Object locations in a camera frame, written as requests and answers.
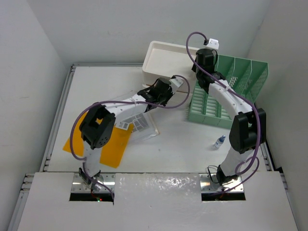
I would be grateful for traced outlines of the blue-capped small dropper bottle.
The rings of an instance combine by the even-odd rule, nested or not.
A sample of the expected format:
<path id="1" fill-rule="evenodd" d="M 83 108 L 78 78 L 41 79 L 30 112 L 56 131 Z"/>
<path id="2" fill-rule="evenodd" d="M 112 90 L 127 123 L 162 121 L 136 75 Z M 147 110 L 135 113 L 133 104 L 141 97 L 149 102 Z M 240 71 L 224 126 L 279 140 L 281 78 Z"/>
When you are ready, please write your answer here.
<path id="1" fill-rule="evenodd" d="M 219 137 L 216 142 L 213 144 L 213 146 L 218 149 L 221 147 L 221 145 L 224 143 L 226 139 L 226 136 L 225 135 L 222 135 L 221 137 Z"/>

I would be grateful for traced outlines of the orange plastic folder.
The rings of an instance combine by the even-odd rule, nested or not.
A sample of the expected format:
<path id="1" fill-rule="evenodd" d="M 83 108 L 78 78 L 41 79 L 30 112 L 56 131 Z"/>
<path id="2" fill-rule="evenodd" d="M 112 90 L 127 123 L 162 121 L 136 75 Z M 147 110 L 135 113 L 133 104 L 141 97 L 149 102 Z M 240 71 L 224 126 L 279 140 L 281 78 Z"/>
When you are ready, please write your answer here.
<path id="1" fill-rule="evenodd" d="M 78 120 L 73 133 L 73 149 L 78 157 L 85 157 L 86 155 L 84 142 L 81 138 L 81 131 L 79 130 L 79 126 L 86 114 L 87 113 L 83 114 Z M 94 160 L 94 163 L 100 163 L 112 168 L 118 168 L 128 141 L 131 137 L 132 131 L 132 124 L 128 124 L 127 130 L 114 126 L 109 142 L 100 151 L 98 149 L 94 150 L 95 154 L 99 154 L 99 160 Z"/>

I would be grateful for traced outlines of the white three-drawer storage box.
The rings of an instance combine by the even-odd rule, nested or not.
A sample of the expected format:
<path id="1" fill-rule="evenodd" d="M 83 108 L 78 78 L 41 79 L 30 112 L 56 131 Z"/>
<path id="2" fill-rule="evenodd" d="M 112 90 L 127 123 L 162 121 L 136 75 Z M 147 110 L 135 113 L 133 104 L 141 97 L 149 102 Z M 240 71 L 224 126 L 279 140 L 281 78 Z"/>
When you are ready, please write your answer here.
<path id="1" fill-rule="evenodd" d="M 173 75 L 180 75 L 188 80 L 192 93 L 196 84 L 192 66 L 185 46 L 152 41 L 142 65 L 143 85 L 150 86 L 160 77 L 170 79 Z"/>

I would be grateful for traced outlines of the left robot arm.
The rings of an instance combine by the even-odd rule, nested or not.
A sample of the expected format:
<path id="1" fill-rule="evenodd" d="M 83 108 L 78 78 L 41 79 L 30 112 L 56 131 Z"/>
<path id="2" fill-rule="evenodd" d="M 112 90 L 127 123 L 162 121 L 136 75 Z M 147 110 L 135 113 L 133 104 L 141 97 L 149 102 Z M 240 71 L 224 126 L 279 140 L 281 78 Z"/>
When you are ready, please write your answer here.
<path id="1" fill-rule="evenodd" d="M 183 84 L 176 77 L 158 78 L 155 83 L 123 101 L 100 103 L 88 110 L 79 130 L 85 144 L 83 169 L 79 171 L 83 180 L 90 184 L 100 173 L 99 151 L 109 142 L 114 126 L 127 118 L 164 107 Z"/>

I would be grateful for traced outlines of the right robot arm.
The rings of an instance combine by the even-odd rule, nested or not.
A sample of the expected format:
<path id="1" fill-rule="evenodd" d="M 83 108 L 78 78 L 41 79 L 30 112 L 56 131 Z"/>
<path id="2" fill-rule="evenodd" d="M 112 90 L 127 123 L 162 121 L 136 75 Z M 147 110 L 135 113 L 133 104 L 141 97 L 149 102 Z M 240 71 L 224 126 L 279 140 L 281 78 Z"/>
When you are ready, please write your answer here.
<path id="1" fill-rule="evenodd" d="M 226 78 L 215 70 L 217 56 L 211 49 L 199 49 L 192 67 L 200 88 L 215 98 L 233 120 L 229 133 L 230 149 L 224 161 L 218 166 L 216 179 L 223 185 L 238 178 L 249 168 L 241 166 L 249 161 L 253 164 L 258 149 L 266 138 L 266 112 L 236 93 Z"/>

